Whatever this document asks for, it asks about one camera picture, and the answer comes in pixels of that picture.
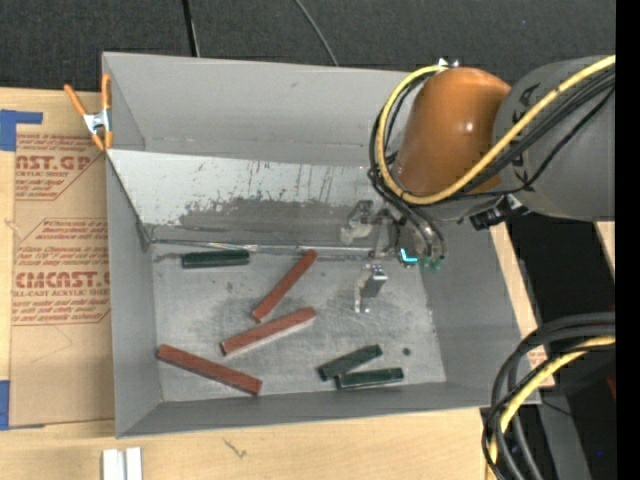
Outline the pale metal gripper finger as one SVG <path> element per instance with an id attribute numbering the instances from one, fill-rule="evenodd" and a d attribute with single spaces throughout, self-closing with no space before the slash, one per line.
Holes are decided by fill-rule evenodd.
<path id="1" fill-rule="evenodd" d="M 353 310 L 356 313 L 369 313 L 370 300 L 375 299 L 388 280 L 381 263 L 368 263 L 362 269 L 354 286 Z"/>
<path id="2" fill-rule="evenodd" d="M 349 216 L 346 224 L 341 228 L 341 243 L 351 245 L 355 240 L 367 237 L 373 225 L 369 222 L 371 210 L 373 207 L 372 200 L 359 201 Z"/>

